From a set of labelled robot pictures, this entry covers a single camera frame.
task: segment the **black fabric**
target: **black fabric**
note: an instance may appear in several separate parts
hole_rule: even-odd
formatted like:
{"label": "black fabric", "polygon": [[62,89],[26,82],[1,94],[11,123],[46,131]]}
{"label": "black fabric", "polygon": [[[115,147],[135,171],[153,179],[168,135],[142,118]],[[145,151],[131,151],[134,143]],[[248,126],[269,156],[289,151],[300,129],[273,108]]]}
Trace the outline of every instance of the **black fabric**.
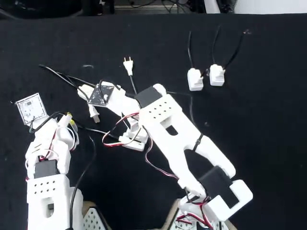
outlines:
{"label": "black fabric", "polygon": [[[200,131],[209,136],[236,167],[254,199],[231,221],[238,229],[293,229],[302,225],[306,205],[307,15],[157,15],[106,16],[0,22],[0,229],[26,229],[24,155],[34,135],[23,126],[10,101],[39,92],[49,114],[70,111],[89,127],[84,100],[75,89],[38,67],[45,64],[92,83],[101,78],[132,92],[123,58],[134,60],[134,80],[144,90],[159,82],[169,91],[189,92],[188,34],[196,68],[207,69],[214,33],[222,24],[215,58],[228,60],[240,32],[249,29],[240,53],[226,71],[223,87],[205,78],[194,92],[193,112]],[[189,114],[189,98],[174,95]],[[100,129],[116,117],[99,109]],[[85,200],[95,202],[113,229],[161,227],[176,198],[177,182],[144,161],[144,154],[102,147],[93,134],[98,158],[81,183]],[[88,137],[72,152],[69,178],[76,183],[92,157]],[[210,169],[201,156],[188,152],[198,178]],[[168,163],[153,148],[152,162]]]}

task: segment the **white connector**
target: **white connector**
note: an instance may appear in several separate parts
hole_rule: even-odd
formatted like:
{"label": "white connector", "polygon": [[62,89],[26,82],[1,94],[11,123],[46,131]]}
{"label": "white connector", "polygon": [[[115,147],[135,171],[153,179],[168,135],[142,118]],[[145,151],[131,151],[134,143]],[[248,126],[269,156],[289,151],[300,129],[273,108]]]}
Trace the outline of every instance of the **white connector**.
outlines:
{"label": "white connector", "polygon": [[91,104],[88,105],[88,110],[90,111],[90,117],[95,121],[95,123],[99,123],[99,113],[97,112],[96,108]]}
{"label": "white connector", "polygon": [[188,83],[190,91],[201,91],[203,89],[203,77],[199,69],[190,68],[188,71]]}
{"label": "white connector", "polygon": [[224,73],[225,70],[222,66],[216,64],[211,65],[209,72],[210,84],[212,86],[222,86],[225,82]]}
{"label": "white connector", "polygon": [[[91,97],[93,90],[94,90],[94,88],[89,85],[82,85],[79,88],[87,95],[87,97]],[[87,101],[85,95],[81,93],[79,89],[78,89],[78,95],[82,99]],[[100,122],[99,113],[97,112],[96,108],[93,105],[88,104],[88,111],[90,112],[90,117],[95,121],[95,123]]]}
{"label": "white connector", "polygon": [[133,60],[131,60],[131,57],[129,57],[129,60],[127,61],[126,58],[124,57],[124,67],[126,68],[128,75],[132,76],[132,69],[133,69]]}

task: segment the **white power plug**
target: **white power plug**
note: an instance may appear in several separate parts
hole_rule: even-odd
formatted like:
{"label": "white power plug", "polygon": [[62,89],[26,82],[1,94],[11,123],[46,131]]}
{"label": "white power plug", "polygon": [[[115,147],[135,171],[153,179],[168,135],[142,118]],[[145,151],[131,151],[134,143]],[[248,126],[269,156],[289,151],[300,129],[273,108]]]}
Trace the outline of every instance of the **white power plug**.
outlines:
{"label": "white power plug", "polygon": [[[79,87],[86,95],[87,97],[91,97],[94,88],[92,86],[89,85],[82,85]],[[81,93],[81,91],[78,89],[78,95],[83,99],[86,100],[86,97],[83,93]],[[99,113],[97,112],[96,108],[92,105],[88,105],[88,110],[90,112],[90,117],[94,120],[95,123],[99,123],[100,119],[99,119]]]}
{"label": "white power plug", "polygon": [[210,84],[212,86],[222,86],[225,82],[224,73],[225,70],[222,66],[216,64],[211,65],[209,72]]}
{"label": "white power plug", "polygon": [[203,89],[203,77],[199,69],[190,68],[188,71],[188,83],[190,91],[201,91]]}

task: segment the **white robotic arm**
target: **white robotic arm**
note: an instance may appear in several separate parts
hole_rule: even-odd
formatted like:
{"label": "white robotic arm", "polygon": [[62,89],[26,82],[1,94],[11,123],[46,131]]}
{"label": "white robotic arm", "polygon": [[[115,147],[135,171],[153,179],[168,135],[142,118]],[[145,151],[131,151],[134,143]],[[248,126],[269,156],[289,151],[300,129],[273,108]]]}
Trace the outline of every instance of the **white robotic arm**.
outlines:
{"label": "white robotic arm", "polygon": [[[71,154],[79,144],[78,129],[70,114],[57,121],[46,114],[39,94],[16,102],[25,125],[35,133],[25,155],[27,169],[28,230],[70,229],[74,187],[66,176]],[[76,190],[73,229],[83,230],[83,196]]]}
{"label": "white robotic arm", "polygon": [[[105,81],[102,85],[114,86]],[[95,96],[101,98],[93,91],[91,99]],[[129,122],[137,127],[135,130],[142,127],[142,130],[156,143],[167,158],[170,169],[178,177],[180,187],[189,190],[190,196],[196,196],[198,199],[203,200],[211,196],[211,200],[203,206],[210,220],[225,221],[252,199],[252,192],[242,180],[234,182],[230,180],[236,174],[233,164],[210,138],[201,134],[192,124],[162,85],[156,84],[140,92],[135,96],[136,100],[125,96],[123,89],[116,88],[107,94],[107,97],[109,99],[107,103],[100,100],[93,104],[97,106],[102,104],[117,115],[139,111],[139,120],[130,118]],[[170,126],[175,129],[176,135],[169,134],[167,128]],[[133,133],[132,128],[127,129],[127,132]],[[147,136],[137,141],[145,144]],[[207,158],[213,165],[213,169],[204,175],[200,182],[188,168],[184,153],[187,149]],[[199,208],[189,203],[186,197],[181,200],[179,207],[186,212],[197,214],[200,212]]]}

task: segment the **wire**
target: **wire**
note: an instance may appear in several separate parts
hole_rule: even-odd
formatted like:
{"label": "wire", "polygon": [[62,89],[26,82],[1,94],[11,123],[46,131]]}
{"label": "wire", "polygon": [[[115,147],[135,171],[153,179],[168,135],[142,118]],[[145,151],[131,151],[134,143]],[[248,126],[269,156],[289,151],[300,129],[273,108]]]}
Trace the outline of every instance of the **wire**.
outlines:
{"label": "wire", "polygon": [[244,35],[247,33],[248,31],[244,31],[241,36],[240,36],[240,39],[239,39],[239,42],[238,42],[238,45],[236,46],[236,49],[235,49],[235,52],[233,53],[233,55],[230,57],[229,61],[226,63],[226,65],[224,66],[223,69],[226,69],[230,63],[236,58],[237,54],[239,53],[240,51],[240,48],[241,48],[241,45],[242,45],[242,41],[243,41],[243,38],[244,38]]}
{"label": "wire", "polygon": [[122,122],[123,120],[127,119],[128,117],[133,117],[133,116],[138,115],[138,114],[139,114],[139,112],[136,112],[136,113],[133,113],[133,114],[130,114],[130,115],[126,115],[123,118],[121,118],[119,121],[117,121],[115,126],[102,137],[102,143],[105,146],[107,146],[107,147],[115,147],[115,146],[121,146],[121,145],[128,145],[131,142],[133,142],[136,139],[136,137],[139,134],[139,132],[141,131],[141,127],[138,129],[138,131],[136,132],[135,136],[128,143],[123,143],[123,142],[105,143],[104,140],[110,134],[110,132],[112,132],[117,127],[117,125],[120,122]]}
{"label": "wire", "polygon": [[92,87],[95,87],[95,86],[96,86],[96,85],[93,84],[93,83],[90,83],[90,82],[88,82],[88,81],[82,80],[82,79],[80,79],[80,78],[76,78],[76,77],[70,76],[70,75],[68,75],[68,74],[64,74],[64,73],[61,73],[61,72],[58,72],[58,71],[56,71],[56,73],[58,73],[58,74],[60,74],[60,75],[62,75],[62,76],[65,76],[66,78],[74,79],[74,80],[76,80],[76,81],[82,82],[82,83],[84,83],[84,84],[86,84],[86,85],[89,85],[89,86],[92,86]]}
{"label": "wire", "polygon": [[101,91],[101,84],[102,84],[103,80],[101,79],[98,83],[98,90],[99,90],[99,95],[101,97],[101,99],[104,101],[104,103],[106,104],[106,100],[104,98],[104,95],[102,94],[102,91]]}
{"label": "wire", "polygon": [[217,40],[217,38],[218,38],[218,36],[219,36],[220,29],[221,29],[221,25],[219,25],[219,26],[217,27],[217,30],[216,30],[216,33],[215,33],[215,36],[214,36],[214,40],[213,40],[213,44],[212,44],[211,56],[212,56],[212,62],[213,62],[213,64],[215,64],[215,59],[214,59],[215,43],[216,43],[216,40]]}
{"label": "wire", "polygon": [[132,8],[140,8],[140,7],[143,7],[143,6],[151,5],[151,4],[153,4],[156,0],[150,1],[149,3],[143,4],[143,5],[139,5],[139,6],[134,6],[133,3],[132,3],[130,0],[127,0],[127,1],[128,1],[129,5],[130,5]]}
{"label": "wire", "polygon": [[70,216],[69,216],[69,226],[70,226],[70,229],[72,229],[72,220],[73,220],[73,202],[74,202],[74,199],[76,197],[76,193],[77,193],[77,189],[81,183],[81,180],[82,178],[84,177],[85,173],[88,171],[88,169],[90,168],[90,166],[93,164],[93,162],[95,161],[96,159],[96,156],[97,156],[97,151],[96,151],[96,145],[95,145],[95,142],[93,140],[93,138],[88,135],[89,139],[91,140],[92,144],[93,144],[93,158],[88,162],[88,164],[86,165],[83,173],[81,174],[81,176],[79,177],[76,185],[75,185],[75,188],[73,190],[73,193],[72,193],[72,196],[71,196],[71,205],[70,205],[70,209],[69,209],[69,213],[70,213]]}
{"label": "wire", "polygon": [[150,145],[149,145],[147,151],[145,152],[145,161],[146,161],[146,163],[149,164],[150,166],[154,167],[156,170],[160,171],[161,173],[163,173],[165,176],[173,177],[173,178],[178,180],[178,177],[176,177],[174,174],[168,173],[168,172],[164,171],[163,169],[158,168],[157,166],[155,166],[154,164],[152,164],[148,160],[148,153],[152,150],[153,145],[154,145],[153,139],[151,137],[149,137],[149,139],[150,139]]}
{"label": "wire", "polygon": [[74,84],[70,79],[67,79],[63,76],[61,76],[60,74],[58,74],[56,71],[54,71],[52,68],[48,67],[48,66],[44,66],[44,65],[38,65],[39,67],[43,68],[43,69],[47,69],[50,72],[54,73],[55,75],[57,75],[59,78],[61,78],[63,81],[65,81],[66,83],[68,83],[70,86],[74,87],[75,89],[79,90],[86,98],[87,101],[89,101],[90,99],[88,98],[88,96],[86,95],[86,93],[80,89],[80,87],[78,87],[76,84]]}
{"label": "wire", "polygon": [[189,32],[188,55],[189,55],[189,60],[190,60],[191,68],[194,68],[193,61],[192,61],[192,55],[191,55],[191,36],[192,36],[192,31]]}
{"label": "wire", "polygon": [[137,95],[137,94],[138,94],[138,91],[137,91],[136,88],[135,88],[134,81],[133,81],[133,76],[132,76],[132,75],[129,75],[129,77],[130,77],[130,80],[131,80],[131,84],[132,84],[132,87],[133,87],[133,91],[134,91],[135,95]]}
{"label": "wire", "polygon": [[30,125],[30,129],[29,129],[29,133],[35,133],[37,132],[41,127],[43,127],[49,120],[51,120],[52,118],[57,117],[58,115],[63,115],[64,113],[61,112],[54,112],[52,115],[50,115],[50,117],[48,117],[45,121],[43,121],[43,123],[41,123],[36,129],[33,129],[33,121],[31,121],[31,125]]}
{"label": "wire", "polygon": [[170,13],[170,10],[165,6],[165,4],[164,4],[164,1],[165,0],[161,0],[161,3],[162,3],[162,5],[164,6],[164,8],[167,10],[167,12],[169,12]]}
{"label": "wire", "polygon": [[201,209],[201,214],[202,214],[202,218],[203,218],[203,220],[204,220],[204,222],[205,222],[205,225],[208,226],[210,229],[213,229],[213,226],[212,226],[211,223],[208,221],[206,215],[204,214],[204,212],[203,212],[203,210],[202,210],[202,206],[203,206],[203,204],[200,205],[200,209]]}
{"label": "wire", "polygon": [[[84,129],[84,130],[95,132],[95,133],[100,133],[100,134],[103,134],[103,135],[106,134],[105,131],[101,131],[101,130],[94,129],[94,128],[88,128],[88,127],[84,126],[80,121],[76,120],[75,118],[73,120],[77,124],[77,127],[80,128],[80,129]],[[112,134],[109,134],[108,137],[113,138],[115,140],[118,140],[118,138],[119,138],[119,137],[114,136]]]}
{"label": "wire", "polygon": [[71,148],[69,148],[69,151],[71,151],[71,150],[73,149],[73,147],[75,147],[75,144],[76,144],[76,137],[75,137],[74,132],[73,132],[70,128],[68,128],[68,127],[65,127],[65,128],[71,133],[72,138],[73,138],[73,145],[72,145]]}

